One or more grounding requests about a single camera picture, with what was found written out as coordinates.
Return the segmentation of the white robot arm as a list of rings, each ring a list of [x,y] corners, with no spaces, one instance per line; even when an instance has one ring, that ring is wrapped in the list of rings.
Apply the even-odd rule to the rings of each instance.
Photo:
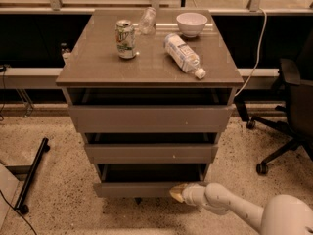
[[[313,210],[291,195],[277,195],[264,208],[218,183],[184,183],[174,186],[170,195],[180,203],[215,214],[231,211],[259,235],[313,235]]]

